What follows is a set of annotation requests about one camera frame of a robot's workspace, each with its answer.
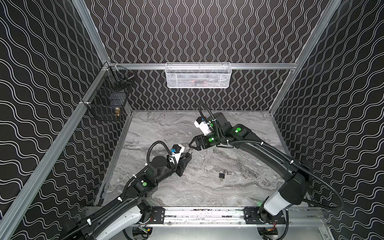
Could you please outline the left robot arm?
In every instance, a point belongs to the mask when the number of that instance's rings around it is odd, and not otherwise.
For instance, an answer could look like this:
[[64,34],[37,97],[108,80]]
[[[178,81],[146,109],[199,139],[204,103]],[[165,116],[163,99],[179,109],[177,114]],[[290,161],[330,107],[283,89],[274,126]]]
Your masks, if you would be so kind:
[[61,240],[110,240],[135,224],[151,221],[152,206],[147,202],[159,183],[172,174],[182,176],[192,159],[191,153],[182,153],[177,165],[171,156],[156,156],[135,177],[128,181],[123,193],[95,213],[72,221],[63,228]]

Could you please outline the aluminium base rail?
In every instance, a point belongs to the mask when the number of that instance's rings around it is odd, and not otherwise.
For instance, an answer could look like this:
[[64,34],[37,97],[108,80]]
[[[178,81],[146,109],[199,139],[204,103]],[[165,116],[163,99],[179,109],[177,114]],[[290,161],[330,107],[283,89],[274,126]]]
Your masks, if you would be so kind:
[[148,227],[279,227],[290,221],[280,212],[261,222],[258,207],[153,207]]

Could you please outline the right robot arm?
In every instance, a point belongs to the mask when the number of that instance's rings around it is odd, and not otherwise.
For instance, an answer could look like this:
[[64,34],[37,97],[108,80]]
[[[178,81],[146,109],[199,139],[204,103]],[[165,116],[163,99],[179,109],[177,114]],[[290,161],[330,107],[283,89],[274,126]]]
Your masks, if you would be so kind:
[[213,146],[240,149],[262,161],[285,181],[261,204],[258,215],[262,222],[269,223],[282,210],[304,201],[311,180],[306,166],[268,145],[245,125],[231,125],[222,113],[208,118],[199,116],[194,125],[202,134],[193,138],[190,148],[196,151]]

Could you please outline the brass object in basket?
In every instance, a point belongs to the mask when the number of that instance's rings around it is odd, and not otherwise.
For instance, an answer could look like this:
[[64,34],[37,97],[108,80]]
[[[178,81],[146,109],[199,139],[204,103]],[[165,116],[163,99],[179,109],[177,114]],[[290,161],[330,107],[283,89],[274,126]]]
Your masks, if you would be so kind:
[[115,116],[119,117],[121,115],[121,109],[120,108],[115,108]]

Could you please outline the black padlock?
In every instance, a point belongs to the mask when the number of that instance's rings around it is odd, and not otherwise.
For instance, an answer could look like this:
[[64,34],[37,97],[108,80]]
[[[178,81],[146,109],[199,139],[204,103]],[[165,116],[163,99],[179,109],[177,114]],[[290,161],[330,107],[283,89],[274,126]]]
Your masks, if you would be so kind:
[[226,175],[228,175],[228,174],[229,174],[228,170],[222,170],[219,173],[219,182],[223,182],[225,180]]

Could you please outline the white mesh basket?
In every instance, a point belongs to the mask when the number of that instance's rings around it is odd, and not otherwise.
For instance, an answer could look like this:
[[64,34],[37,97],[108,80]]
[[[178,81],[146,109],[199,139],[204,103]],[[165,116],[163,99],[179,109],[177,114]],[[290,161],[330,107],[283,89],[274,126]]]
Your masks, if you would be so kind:
[[226,89],[229,87],[230,63],[177,63],[165,65],[167,86],[171,89]]

